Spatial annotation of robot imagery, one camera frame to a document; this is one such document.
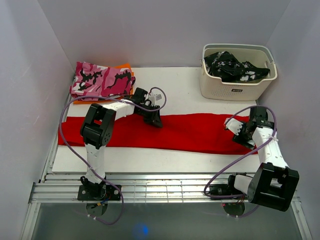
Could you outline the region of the red trousers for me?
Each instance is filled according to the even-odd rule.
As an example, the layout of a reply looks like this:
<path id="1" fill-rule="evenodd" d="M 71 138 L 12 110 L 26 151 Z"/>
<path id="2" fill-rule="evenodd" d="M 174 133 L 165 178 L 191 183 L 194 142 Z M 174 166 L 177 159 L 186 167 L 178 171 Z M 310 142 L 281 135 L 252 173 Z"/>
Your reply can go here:
<path id="1" fill-rule="evenodd" d="M 162 127 L 131 114 L 116 117 L 108 147 L 148 148 L 218 155 L 245 155 L 251 149 L 233 141 L 225 129 L 228 114 L 192 113 L 161 116 Z"/>

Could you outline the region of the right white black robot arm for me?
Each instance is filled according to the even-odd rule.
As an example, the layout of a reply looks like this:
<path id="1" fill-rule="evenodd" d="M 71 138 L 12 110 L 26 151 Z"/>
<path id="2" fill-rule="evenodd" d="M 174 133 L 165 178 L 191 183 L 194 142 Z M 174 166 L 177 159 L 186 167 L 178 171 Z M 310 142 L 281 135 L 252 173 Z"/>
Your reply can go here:
<path id="1" fill-rule="evenodd" d="M 265 106 L 249 108 L 248 121 L 228 117 L 224 126 L 233 133 L 233 141 L 258 154 L 260 165 L 250 177 L 245 173 L 230 175 L 226 194 L 263 207 L 285 212 L 296 191 L 300 176 L 291 169 L 281 153 L 277 138 L 277 122 L 272 110 Z"/>

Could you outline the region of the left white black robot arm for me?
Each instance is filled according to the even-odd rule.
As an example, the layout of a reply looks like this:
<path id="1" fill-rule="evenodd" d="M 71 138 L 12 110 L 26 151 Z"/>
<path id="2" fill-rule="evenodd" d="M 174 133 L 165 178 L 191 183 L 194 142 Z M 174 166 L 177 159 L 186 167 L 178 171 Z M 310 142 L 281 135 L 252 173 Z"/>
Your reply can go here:
<path id="1" fill-rule="evenodd" d="M 154 94 L 137 88 L 132 96 L 107 106 L 91 104 L 80 129 L 86 149 L 87 172 L 80 178 L 77 199 L 80 201 L 119 201 L 121 186 L 116 187 L 105 182 L 105 149 L 113 134 L 115 121 L 137 114 L 151 126 L 161 128 L 160 106 L 157 101 L 161 94 Z"/>

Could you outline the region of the black white floral trousers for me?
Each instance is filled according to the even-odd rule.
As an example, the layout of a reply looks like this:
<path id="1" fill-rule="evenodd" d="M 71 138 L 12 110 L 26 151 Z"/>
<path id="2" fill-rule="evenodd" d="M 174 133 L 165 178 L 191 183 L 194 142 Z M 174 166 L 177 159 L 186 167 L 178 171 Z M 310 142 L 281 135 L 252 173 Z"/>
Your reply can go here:
<path id="1" fill-rule="evenodd" d="M 270 69 L 256 67 L 249 61 L 240 62 L 228 51 L 212 53 L 204 58 L 208 74 L 226 83 L 245 83 L 264 79 Z"/>

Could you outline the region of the cream perforated plastic basket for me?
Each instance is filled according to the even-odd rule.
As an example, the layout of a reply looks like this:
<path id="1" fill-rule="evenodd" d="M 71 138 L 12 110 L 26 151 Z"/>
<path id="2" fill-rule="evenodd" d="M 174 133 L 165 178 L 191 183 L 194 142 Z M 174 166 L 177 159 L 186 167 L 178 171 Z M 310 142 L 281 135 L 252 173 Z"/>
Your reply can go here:
<path id="1" fill-rule="evenodd" d="M 203 97 L 227 101 L 255 101 L 278 77 L 268 48 L 249 44 L 207 44 L 203 47 Z"/>

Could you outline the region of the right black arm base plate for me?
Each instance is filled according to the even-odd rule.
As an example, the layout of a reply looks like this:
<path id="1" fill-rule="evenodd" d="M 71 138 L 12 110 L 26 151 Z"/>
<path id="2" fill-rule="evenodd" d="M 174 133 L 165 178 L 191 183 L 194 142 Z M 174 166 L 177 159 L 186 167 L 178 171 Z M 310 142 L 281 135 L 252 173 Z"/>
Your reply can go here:
<path id="1" fill-rule="evenodd" d="M 209 194 L 211 195 L 211 200 L 223 200 L 229 199 L 231 195 L 233 195 L 233 191 L 226 184 L 211 184 L 209 186 Z"/>

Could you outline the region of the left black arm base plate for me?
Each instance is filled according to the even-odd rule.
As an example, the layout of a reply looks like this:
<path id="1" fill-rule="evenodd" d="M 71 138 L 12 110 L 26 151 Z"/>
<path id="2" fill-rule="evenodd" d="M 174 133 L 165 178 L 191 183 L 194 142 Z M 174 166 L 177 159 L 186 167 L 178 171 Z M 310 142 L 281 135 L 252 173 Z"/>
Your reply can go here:
<path id="1" fill-rule="evenodd" d="M 81 185 L 78 189 L 78 201 L 119 201 L 121 199 L 120 191 L 111 185 Z"/>

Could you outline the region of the aluminium rail frame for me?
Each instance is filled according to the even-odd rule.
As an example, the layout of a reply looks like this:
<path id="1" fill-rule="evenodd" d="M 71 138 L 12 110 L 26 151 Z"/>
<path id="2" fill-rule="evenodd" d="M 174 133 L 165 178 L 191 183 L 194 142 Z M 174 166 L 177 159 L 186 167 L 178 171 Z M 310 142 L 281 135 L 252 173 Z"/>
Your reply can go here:
<path id="1" fill-rule="evenodd" d="M 107 226 L 77 200 L 85 166 L 66 146 L 54 144 L 31 190 L 23 240 L 310 240 L 301 199 L 287 212 L 245 205 L 246 216 L 226 214 L 205 184 L 232 155 L 146 148 L 109 148 L 107 178 L 122 185 L 124 202 L 111 202 Z"/>

